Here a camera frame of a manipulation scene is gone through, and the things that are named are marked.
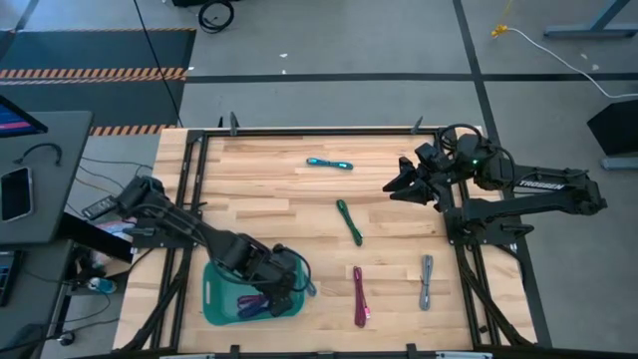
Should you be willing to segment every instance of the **green plastic basket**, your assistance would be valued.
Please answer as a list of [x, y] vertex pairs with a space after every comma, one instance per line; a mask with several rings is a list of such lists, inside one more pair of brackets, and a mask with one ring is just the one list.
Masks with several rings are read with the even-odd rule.
[[[305, 284], [306, 275], [304, 274], [301, 260], [297, 260], [297, 282], [295, 287], [300, 288]], [[237, 316], [237, 298], [242, 295], [260, 294], [257, 289], [251, 285], [241, 285], [231, 283], [219, 277], [216, 270], [213, 269], [209, 262], [203, 271], [203, 316], [208, 323], [212, 325], [227, 325], [233, 323], [243, 323], [258, 320], [275, 319], [269, 312], [261, 313], [253, 317], [242, 319]], [[280, 317], [295, 316], [304, 303], [305, 291], [291, 292], [293, 306], [290, 310], [281, 314]]]

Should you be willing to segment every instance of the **gray floor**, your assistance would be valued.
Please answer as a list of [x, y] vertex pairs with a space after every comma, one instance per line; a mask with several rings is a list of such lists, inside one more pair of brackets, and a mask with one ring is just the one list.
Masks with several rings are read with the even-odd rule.
[[[139, 0], [149, 27], [195, 26], [195, 9]], [[489, 36], [506, 0], [464, 0], [484, 73], [566, 73], [517, 34]], [[19, 19], [26, 0], [0, 0], [0, 28]], [[542, 41], [588, 71], [638, 72], [638, 37], [630, 40], [542, 40], [548, 25], [585, 23], [604, 0], [518, 0], [505, 23]], [[217, 35], [198, 33], [192, 75], [320, 73], [468, 73], [454, 7], [445, 0], [244, 0]], [[617, 21], [638, 19], [633, 2]], [[27, 29], [140, 27], [131, 0], [40, 0]], [[638, 92], [638, 83], [609, 82], [613, 94]], [[522, 164], [590, 169], [609, 208], [592, 217], [531, 215], [528, 237], [554, 346], [638, 352], [638, 174], [607, 173], [604, 156], [585, 123], [610, 101], [586, 82], [487, 83], [502, 144]], [[215, 126], [234, 111], [243, 126], [483, 125], [472, 83], [329, 82], [186, 85], [181, 117], [188, 127]], [[91, 138], [86, 156], [151, 164], [158, 137]], [[126, 182], [135, 168], [88, 165]], [[83, 180], [110, 185], [86, 174]], [[77, 184], [71, 204], [101, 197]], [[100, 319], [116, 317], [121, 298]], [[78, 298], [71, 317], [90, 314], [104, 298]], [[104, 353], [115, 325], [79, 332], [75, 345], [46, 347], [46, 358]]]

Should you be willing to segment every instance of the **wooden table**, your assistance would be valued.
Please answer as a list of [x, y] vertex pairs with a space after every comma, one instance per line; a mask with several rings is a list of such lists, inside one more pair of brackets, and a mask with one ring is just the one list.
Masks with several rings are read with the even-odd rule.
[[[154, 176], [173, 200], [186, 132], [164, 130], [159, 141]], [[201, 193], [208, 202], [203, 219], [249, 233], [268, 246], [281, 242], [294, 248], [310, 262], [318, 294], [308, 297], [295, 317], [213, 326], [201, 314], [208, 257], [199, 248], [190, 266], [179, 352], [228, 352], [232, 344], [239, 344], [242, 352], [404, 351], [406, 343], [416, 343], [419, 350], [471, 349], [459, 269], [443, 217], [431, 204], [393, 201], [381, 192], [398, 173], [398, 157], [416, 163], [414, 148], [432, 140], [391, 135], [213, 138]], [[355, 168], [308, 167], [308, 157], [348, 161]], [[185, 198], [191, 197], [192, 183], [190, 179]], [[471, 196], [498, 199], [497, 192], [473, 183], [469, 188]], [[349, 205], [364, 236], [362, 247], [354, 244], [335, 206], [338, 198]], [[419, 308], [424, 254], [434, 257], [429, 311]], [[483, 247], [483, 258], [494, 301], [534, 341], [517, 262], [491, 246]], [[114, 347], [126, 344], [156, 305], [163, 261], [164, 250], [156, 249], [131, 274]], [[372, 311], [364, 329], [354, 324], [354, 265], [363, 268]], [[168, 343], [172, 314], [170, 307], [162, 345]]]

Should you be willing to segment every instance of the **hazard stripe tape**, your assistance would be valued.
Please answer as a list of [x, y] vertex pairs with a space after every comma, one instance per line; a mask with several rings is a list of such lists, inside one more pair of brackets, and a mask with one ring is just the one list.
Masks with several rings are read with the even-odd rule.
[[[167, 80], [186, 81], [186, 76], [165, 76]], [[0, 81], [0, 86], [19, 85], [61, 85], [61, 84], [96, 84], [114, 82], [157, 81], [161, 76], [138, 76], [128, 78], [96, 78], [96, 79], [63, 79], [63, 80], [14, 80]]]
[[[196, 31], [195, 28], [156, 28], [156, 29], [147, 29], [149, 32], [152, 31]], [[23, 30], [20, 32], [30, 32], [33, 30]], [[47, 29], [38, 32], [48, 33], [48, 32], [140, 32], [144, 31], [142, 28], [136, 29]]]
[[128, 125], [91, 127], [91, 136], [135, 136], [157, 135], [163, 129], [174, 129], [175, 125]]
[[[161, 68], [166, 78], [184, 76], [185, 68]], [[158, 68], [124, 69], [4, 69], [0, 79], [104, 79], [104, 78], [160, 77]]]

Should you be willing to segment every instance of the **smartphone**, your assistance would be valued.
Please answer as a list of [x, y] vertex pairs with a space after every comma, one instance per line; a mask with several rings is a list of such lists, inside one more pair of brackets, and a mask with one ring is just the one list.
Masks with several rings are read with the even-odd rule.
[[33, 184], [31, 169], [21, 168], [0, 179], [2, 221], [10, 221], [33, 212]]

